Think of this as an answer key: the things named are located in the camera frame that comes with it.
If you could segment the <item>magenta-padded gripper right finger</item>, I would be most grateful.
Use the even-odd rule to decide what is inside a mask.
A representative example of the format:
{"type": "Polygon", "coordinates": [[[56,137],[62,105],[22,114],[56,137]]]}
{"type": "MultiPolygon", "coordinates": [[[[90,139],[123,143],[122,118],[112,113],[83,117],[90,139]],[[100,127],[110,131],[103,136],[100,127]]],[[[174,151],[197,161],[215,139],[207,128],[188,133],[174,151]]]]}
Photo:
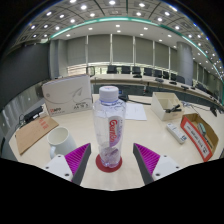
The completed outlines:
{"type": "Polygon", "coordinates": [[[168,155],[159,155],[140,144],[133,144],[133,154],[145,185],[181,170],[168,155]]]}

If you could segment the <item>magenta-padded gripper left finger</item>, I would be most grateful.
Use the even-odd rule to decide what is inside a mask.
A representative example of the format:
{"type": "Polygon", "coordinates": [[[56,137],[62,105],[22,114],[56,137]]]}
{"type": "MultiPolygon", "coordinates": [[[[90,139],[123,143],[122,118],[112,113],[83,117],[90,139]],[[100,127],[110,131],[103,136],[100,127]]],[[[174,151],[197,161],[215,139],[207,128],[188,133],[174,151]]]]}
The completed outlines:
{"type": "Polygon", "coordinates": [[[87,143],[67,155],[56,155],[43,169],[76,185],[80,185],[90,154],[91,144],[87,143]]]}

